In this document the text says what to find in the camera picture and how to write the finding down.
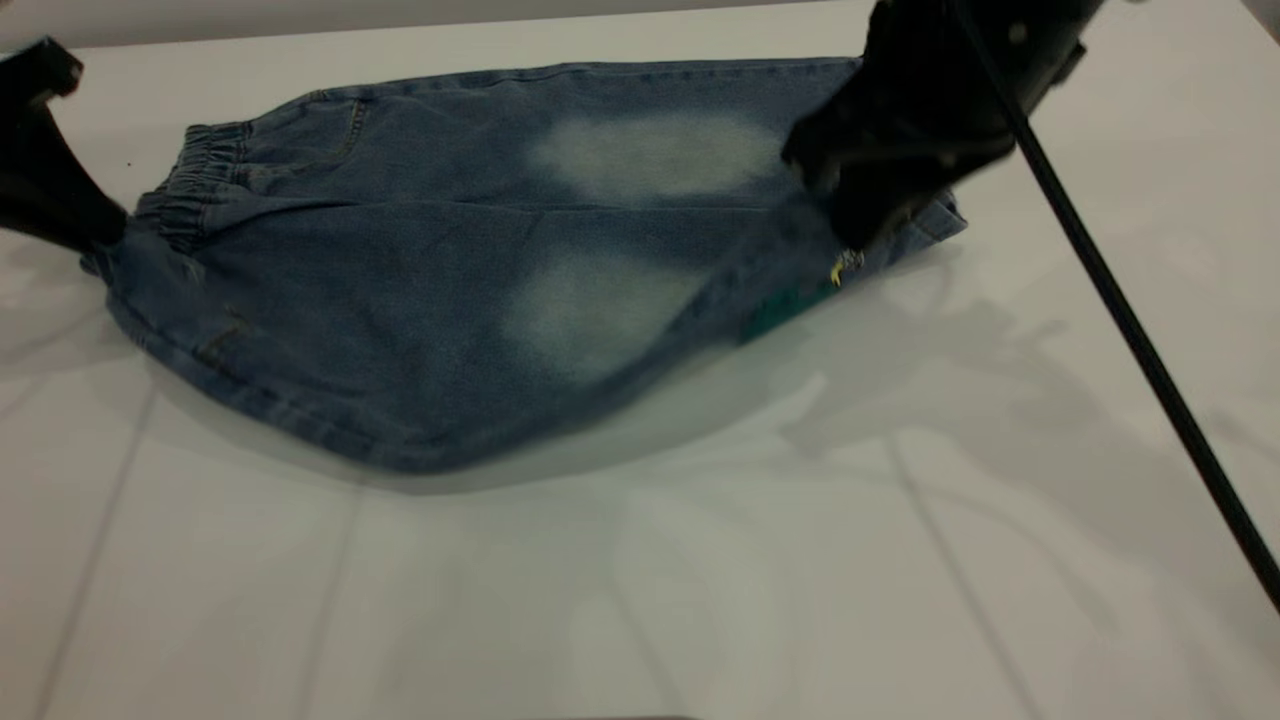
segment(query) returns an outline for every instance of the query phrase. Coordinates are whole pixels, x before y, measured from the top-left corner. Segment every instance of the black cable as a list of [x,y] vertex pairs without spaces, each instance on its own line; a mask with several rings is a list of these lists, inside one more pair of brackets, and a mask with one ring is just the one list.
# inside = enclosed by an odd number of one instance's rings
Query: black cable
[[991,90],[1000,104],[1000,111],[1009,124],[1009,131],[1018,141],[1019,147],[1023,149],[1027,164],[1030,165],[1036,181],[1044,192],[1044,197],[1053,208],[1053,214],[1057,215],[1059,223],[1062,224],[1062,231],[1066,233],[1068,240],[1071,241],[1071,247],[1075,249],[1080,264],[1084,265],[1089,279],[1093,281],[1093,287],[1098,291],[1103,305],[1107,306],[1107,311],[1111,313],[1111,319],[1115,320],[1120,334],[1129,343],[1129,350],[1142,368],[1142,373],[1147,377],[1147,382],[1151,383],[1151,389],[1156,392],[1156,397],[1164,406],[1169,421],[1178,433],[1178,438],[1181,439],[1183,447],[1187,448],[1187,455],[1190,456],[1192,462],[1199,471],[1201,479],[1204,480],[1204,487],[1213,497],[1213,502],[1231,529],[1231,534],[1235,536],[1235,542],[1244,552],[1249,566],[1253,568],[1253,573],[1262,584],[1262,589],[1266,591],[1271,603],[1280,612],[1280,568],[1276,566],[1275,557],[1267,550],[1266,541],[1262,539],[1262,536],[1253,524],[1253,519],[1249,518],[1248,510],[1240,502],[1240,497],[1235,493],[1235,488],[1231,487],[1226,473],[1222,471],[1222,466],[1213,455],[1213,448],[1210,446],[1208,439],[1204,438],[1204,433],[1201,432],[1196,418],[1187,406],[1187,401],[1183,400],[1181,393],[1178,392],[1178,387],[1174,384],[1174,379],[1169,375],[1169,370],[1165,369],[1160,354],[1156,352],[1151,338],[1147,337],[1147,332],[1142,328],[1142,323],[1134,315],[1133,307],[1125,300],[1120,284],[1116,283],[1115,277],[1107,268],[1106,260],[1102,259],[1102,254],[1098,252],[1097,246],[1093,243],[1093,238],[1084,227],[1084,222],[1075,211],[1071,199],[1068,197],[1066,190],[1062,188],[1062,183],[1057,179],[1057,173],[1053,172],[1053,167],[1044,155],[1044,149],[1041,147],[1036,133],[1030,128],[1027,113],[1009,90],[1000,68],[987,50],[977,24],[969,14],[969,4],[966,0],[950,0],[950,3],[960,29],[964,32],[969,46],[982,65],[983,74],[987,76],[987,82],[991,85]]

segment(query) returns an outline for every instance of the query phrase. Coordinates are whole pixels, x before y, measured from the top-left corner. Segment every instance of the blue denim fabric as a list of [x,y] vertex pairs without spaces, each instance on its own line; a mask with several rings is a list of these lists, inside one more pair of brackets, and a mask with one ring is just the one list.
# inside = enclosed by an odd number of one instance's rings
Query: blue denim fabric
[[[218,401],[372,465],[457,468],[617,409],[763,301],[827,281],[840,243],[778,150],[855,67],[317,91],[192,127],[91,264],[129,337]],[[945,202],[844,284],[959,232]]]

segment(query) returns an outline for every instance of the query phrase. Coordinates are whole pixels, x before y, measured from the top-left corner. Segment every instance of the white surface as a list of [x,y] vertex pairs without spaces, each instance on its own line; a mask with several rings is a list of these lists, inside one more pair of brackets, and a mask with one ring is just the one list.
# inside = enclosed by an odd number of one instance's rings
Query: white surface
[[[132,202],[187,123],[319,86],[838,54],[868,8],[100,50],[56,113]],[[1280,51],[1226,0],[1088,40],[1037,126],[1280,547]],[[887,282],[422,497],[205,400],[0,238],[0,716],[1275,717],[1280,619],[1029,174],[960,199]]]
[[[568,18],[795,0],[13,0],[0,49],[42,35],[69,47]],[[0,0],[3,10],[5,0]]]

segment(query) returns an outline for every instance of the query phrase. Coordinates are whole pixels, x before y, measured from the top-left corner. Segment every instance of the seam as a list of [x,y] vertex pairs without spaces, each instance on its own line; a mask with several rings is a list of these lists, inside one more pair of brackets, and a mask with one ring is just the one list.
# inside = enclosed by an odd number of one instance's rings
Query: seam
[[919,217],[911,218],[911,224],[924,234],[929,236],[929,240],[933,242],[942,242],[942,236],[934,232],[929,225],[924,224],[924,220]]
[[146,400],[142,402],[142,410],[138,413],[137,420],[134,420],[133,434],[129,438],[129,445],[124,456],[120,459],[120,464],[116,466],[115,480],[111,484],[110,495],[108,496],[106,505],[104,506],[97,523],[97,529],[93,534],[93,543],[90,547],[88,557],[84,560],[79,578],[76,583],[70,610],[67,612],[59,633],[58,644],[54,647],[54,657],[50,661],[47,666],[49,669],[46,670],[38,688],[40,694],[36,697],[36,711],[32,715],[35,720],[46,720],[49,717],[50,707],[52,707],[54,703],[54,693],[59,689],[59,687],[61,687],[67,659],[70,653],[72,643],[79,637],[90,593],[100,578],[102,569],[102,557],[105,555],[106,542],[110,538],[111,532],[116,528],[115,523],[119,518],[120,503],[123,502],[125,492],[128,492],[129,477],[133,471],[134,464],[137,462],[142,441],[146,437],[147,427],[151,424],[159,393],[160,391],[156,388],[155,383],[151,383],[147,388]]
[[248,141],[252,136],[253,126],[251,123],[241,123],[241,131],[236,138],[236,151],[232,158],[232,184],[244,187],[244,182],[247,179],[247,173],[244,172],[244,154],[248,152]]
[[[159,340],[160,342],[163,342],[164,345],[166,345],[170,350],[173,350],[174,352],[179,354],[180,356],[189,357],[191,360],[195,360],[200,366],[206,368],[209,370],[212,370],[218,375],[220,375],[220,377],[223,377],[223,378],[225,378],[228,380],[232,380],[232,382],[239,384],[241,387],[243,387],[246,389],[253,391],[253,392],[256,392],[256,393],[266,397],[268,400],[270,400],[273,402],[278,402],[278,404],[283,405],[284,407],[287,407],[291,413],[296,413],[296,414],[298,414],[298,415],[301,415],[301,416],[303,416],[303,418],[306,418],[308,420],[312,420],[312,421],[315,421],[315,423],[325,427],[326,429],[335,430],[338,433],[347,434],[347,436],[351,436],[351,437],[361,439],[361,441],[367,441],[367,442],[370,442],[372,445],[379,445],[379,446],[380,445],[385,445],[385,441],[383,441],[383,439],[380,439],[380,438],[378,438],[375,436],[366,434],[366,433],[362,433],[362,432],[352,429],[352,428],[347,428],[346,425],[339,425],[339,424],[334,423],[332,419],[325,418],[323,415],[316,415],[311,410],[306,410],[306,409],[298,406],[293,401],[291,401],[291,400],[288,400],[288,398],[285,398],[285,397],[275,393],[274,391],[270,391],[270,389],[268,389],[268,388],[265,388],[265,387],[262,387],[260,384],[251,383],[251,382],[248,382],[248,380],[246,380],[243,378],[239,378],[238,375],[232,374],[225,368],[216,366],[216,365],[210,365],[209,363],[204,361],[201,357],[197,357],[196,355],[193,355],[193,354],[187,352],[186,350],[183,350],[182,346],[179,346],[173,338],[170,338],[169,336],[166,336],[163,332],[160,332],[159,329],[156,329],[154,325],[151,325],[151,323],[147,322],[147,319],[142,315],[142,313],[140,313],[137,307],[134,307],[132,304],[129,304],[129,301],[124,296],[122,296],[118,292],[115,292],[114,290],[111,290],[111,297],[115,297],[115,300],[119,301],[120,307],[123,307],[124,310],[127,310],[129,313],[129,316],[134,322],[137,322],[152,338]],[[125,333],[125,334],[128,334],[131,338],[133,338],[133,333]],[[145,343],[145,342],[138,343],[138,345],[141,345],[143,350],[147,348],[147,343]],[[413,447],[411,443],[404,443],[404,445],[406,445],[406,447]]]
[[338,102],[351,102],[351,118],[347,120],[347,135],[342,140],[342,145],[337,150],[329,154],[328,158],[320,160],[314,160],[311,163],[305,163],[302,165],[278,165],[266,167],[259,170],[252,170],[248,174],[259,178],[278,178],[278,177],[296,177],[305,173],[310,173],[316,168],[324,168],[328,165],[339,164],[351,155],[355,150],[356,142],[365,129],[365,118],[369,115],[369,102],[371,99],[367,97],[344,97],[344,99],[329,99],[325,101],[338,101]]
[[[741,73],[763,72],[763,73],[769,73],[769,74],[777,74],[778,72],[786,72],[787,69],[795,69],[795,70],[800,70],[800,72],[804,72],[804,70],[813,72],[814,69],[818,69],[818,68],[846,67],[850,63],[850,59],[826,59],[826,60],[818,60],[818,61],[810,61],[810,63],[796,61],[794,64],[787,64],[787,65],[785,65],[782,68],[780,68],[776,64],[777,60],[768,60],[768,59],[760,59],[759,60],[760,64],[753,64],[753,65],[736,65],[736,64],[732,64],[731,60],[690,60],[690,61],[695,61],[695,63],[696,61],[724,63],[726,67],[723,67],[723,68],[705,68],[705,69],[698,69],[698,70],[680,70],[680,69],[669,69],[668,70],[668,69],[662,69],[662,68],[654,68],[654,67],[636,68],[635,70],[611,70],[611,69],[607,69],[607,67],[602,67],[602,65],[588,65],[588,67],[570,67],[570,68],[563,68],[563,69],[559,69],[559,70],[548,72],[547,74],[529,74],[529,76],[515,74],[515,76],[507,76],[507,77],[498,77],[498,78],[494,78],[493,81],[490,81],[488,83],[484,83],[484,85],[467,85],[465,82],[460,82],[460,81],[467,78],[468,76],[483,76],[483,74],[489,74],[489,73],[502,74],[504,72],[506,73],[512,72],[512,70],[474,70],[474,72],[454,73],[454,74],[448,74],[448,76],[439,76],[438,79],[434,79],[429,85],[428,85],[428,81],[431,79],[431,78],[408,78],[408,79],[402,79],[402,81],[380,82],[380,83],[367,85],[367,86],[358,86],[358,85],[356,85],[356,86],[347,86],[347,87],[335,87],[335,88],[330,88],[330,90],[326,91],[326,96],[325,96],[324,101],[349,100],[352,97],[362,99],[362,100],[369,100],[369,99],[376,99],[376,97],[380,97],[380,96],[384,96],[384,95],[394,95],[394,94],[403,95],[403,94],[407,92],[407,90],[402,90],[402,88],[406,88],[406,87],[411,88],[413,91],[413,94],[447,92],[447,91],[456,91],[456,90],[488,90],[490,87],[495,87],[495,86],[509,83],[509,82],[518,82],[518,83],[524,83],[524,82],[543,82],[543,81],[554,79],[554,78],[563,77],[563,76],[584,74],[584,73],[607,74],[611,78],[618,78],[618,77],[622,77],[622,78],[646,78],[646,77],[654,77],[654,78],[663,78],[663,79],[685,79],[685,81],[690,81],[690,79],[696,79],[696,78],[703,78],[703,77],[717,77],[717,76],[719,76],[722,73],[737,73],[737,74],[741,74]],[[672,63],[672,64],[680,64],[680,60],[669,60],[669,63]],[[635,64],[636,65],[652,65],[650,63],[635,63]],[[422,87],[416,87],[415,88],[413,83],[424,83],[424,85],[422,85]],[[340,95],[343,92],[347,94],[346,97],[340,97],[340,96],[339,97],[334,97],[334,95]]]
[[198,347],[192,356],[210,368],[214,368],[219,373],[225,373],[218,351],[227,345],[227,341],[241,334],[246,329],[248,329],[248,323],[244,318],[236,316],[236,320],[230,324],[230,327],[214,336],[214,338],[206,342],[202,347]]

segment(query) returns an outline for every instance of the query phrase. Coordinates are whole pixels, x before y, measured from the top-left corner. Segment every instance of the elastic waistband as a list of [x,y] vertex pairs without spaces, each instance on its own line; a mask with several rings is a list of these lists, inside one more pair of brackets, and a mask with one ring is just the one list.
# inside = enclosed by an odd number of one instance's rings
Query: elastic waistband
[[138,200],[134,222],[155,227],[178,252],[191,254],[205,237],[205,210],[218,191],[236,183],[248,123],[192,126],[182,152],[160,187]]

